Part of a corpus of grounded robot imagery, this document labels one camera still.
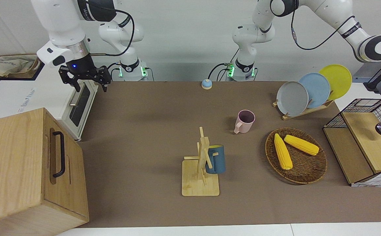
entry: black cable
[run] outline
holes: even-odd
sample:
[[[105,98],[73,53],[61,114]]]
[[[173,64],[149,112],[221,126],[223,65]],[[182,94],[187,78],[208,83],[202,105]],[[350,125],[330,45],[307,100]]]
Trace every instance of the black cable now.
[[[145,69],[146,70],[151,70],[151,76],[153,77],[153,81],[155,82],[153,69],[151,69],[150,67],[146,67]]]
[[[222,69],[222,70],[220,70],[220,71],[218,72],[217,80],[216,80],[216,81],[218,81],[218,78],[219,78],[219,75],[221,74],[221,71],[224,71],[224,73],[225,73],[227,70],[228,70],[227,68],[226,68],[226,69]]]
[[[208,75],[208,79],[210,79],[211,77],[211,74],[214,72],[215,69],[217,69],[219,66],[227,66],[228,64],[227,63],[220,63],[218,65],[216,65],[210,72],[210,75]]]
[[[113,73],[113,71],[114,70],[120,70],[119,68],[115,68],[115,69],[113,69],[111,72],[110,72],[110,79],[112,78],[112,73]]]
[[[348,19],[346,19],[336,30],[335,30],[335,32],[333,32],[329,37],[327,37],[327,39],[325,39],[321,44],[319,44],[319,45],[317,45],[317,46],[315,46],[314,48],[303,48],[302,46],[300,46],[299,44],[298,44],[298,42],[297,42],[297,34],[295,33],[295,30],[294,30],[294,26],[293,26],[293,23],[294,23],[294,15],[295,15],[295,8],[296,8],[296,2],[297,1],[294,1],[294,11],[292,12],[292,19],[291,19],[291,33],[292,33],[292,38],[294,39],[294,42],[295,42],[295,44],[299,47],[299,48],[301,48],[301,49],[303,49],[303,50],[314,50],[314,49],[316,49],[316,48],[318,48],[318,47],[320,47],[321,45],[323,45],[325,42],[327,42],[332,36],[334,36],[334,34],[335,33],[337,33],[338,32],[338,30],[340,30],[340,28],[343,26],[343,25],[345,25],[351,18],[355,18],[355,16],[350,16]]]
[[[234,57],[237,55],[237,52],[239,52],[239,50],[240,50],[240,48],[237,49],[236,53],[235,53],[234,56],[231,58],[230,63],[233,62],[233,59],[234,59]],[[224,73],[221,75],[221,78],[219,79],[220,81],[222,80],[222,78],[223,78],[224,75],[225,75],[225,71],[224,71]]]
[[[108,54],[108,53],[105,53],[105,56],[118,57],[118,56],[123,55],[126,51],[128,51],[129,47],[132,44],[132,40],[134,39],[134,33],[135,33],[135,21],[132,18],[131,14],[129,14],[128,12],[122,11],[122,10],[118,10],[118,9],[105,8],[105,7],[99,6],[99,5],[94,4],[94,3],[90,3],[90,2],[88,2],[86,0],[83,0],[83,2],[87,3],[90,6],[94,6],[94,7],[100,8],[100,9],[123,13],[123,14],[127,15],[131,19],[131,22],[132,22],[132,33],[131,33],[131,39],[129,40],[128,46],[126,46],[126,49],[123,52],[119,53],[119,54]]]
[[[373,77],[371,77],[371,79],[368,81],[368,83],[370,83],[371,82],[371,80],[372,79],[374,79],[374,77],[378,74],[378,73],[380,73],[380,71],[381,71],[381,68],[380,68],[380,70],[378,70],[378,72],[377,73],[375,73],[374,75],[373,75]]]
[[[114,63],[110,64],[110,65],[108,66],[108,70],[109,70],[112,66],[114,66],[114,65],[118,65],[117,62],[114,62]]]
[[[258,76],[258,72],[259,72],[259,69],[257,67],[255,67],[255,70],[256,70],[256,74],[255,74],[255,78],[253,79],[253,81],[255,81],[256,76]]]

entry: corn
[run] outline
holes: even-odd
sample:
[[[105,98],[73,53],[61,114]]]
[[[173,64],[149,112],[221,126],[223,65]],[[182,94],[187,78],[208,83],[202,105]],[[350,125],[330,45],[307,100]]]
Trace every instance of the corn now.
[[[278,156],[279,164],[283,170],[292,169],[292,161],[290,157],[290,153],[288,152],[287,147],[285,146],[284,141],[279,136],[279,134],[275,134],[275,138],[273,139],[273,143],[275,144],[276,155]]]
[[[312,156],[316,156],[319,153],[319,147],[307,142],[306,140],[294,137],[292,135],[286,135],[284,141],[289,145],[304,151]]]

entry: black handle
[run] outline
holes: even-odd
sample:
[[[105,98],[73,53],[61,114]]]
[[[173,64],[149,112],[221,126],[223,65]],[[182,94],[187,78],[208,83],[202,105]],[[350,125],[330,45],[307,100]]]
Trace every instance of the black handle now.
[[[65,145],[64,145],[64,135],[61,131],[55,131],[52,133],[54,136],[59,135],[61,138],[61,170],[60,172],[53,174],[54,178],[58,178],[65,173]]]

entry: wooden cabinet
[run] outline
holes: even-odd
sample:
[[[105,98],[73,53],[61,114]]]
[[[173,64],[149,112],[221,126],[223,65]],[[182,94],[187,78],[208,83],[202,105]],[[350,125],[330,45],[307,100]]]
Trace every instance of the wooden cabinet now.
[[[1,118],[0,236],[53,236],[88,221],[78,144],[44,108]]]

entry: brown table mat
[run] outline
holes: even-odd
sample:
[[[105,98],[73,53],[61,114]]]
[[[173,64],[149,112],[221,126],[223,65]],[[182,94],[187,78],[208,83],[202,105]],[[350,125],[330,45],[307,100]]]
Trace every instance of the brown table mat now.
[[[282,82],[119,82],[97,93],[83,140],[90,222],[82,227],[207,226],[381,221],[381,188],[349,187],[322,127],[328,109],[282,121],[272,107]],[[234,134],[241,109],[256,115]],[[183,197],[183,156],[197,154],[198,127],[222,144],[218,197]],[[267,135],[304,130],[324,149],[327,173],[295,186],[271,170]]]

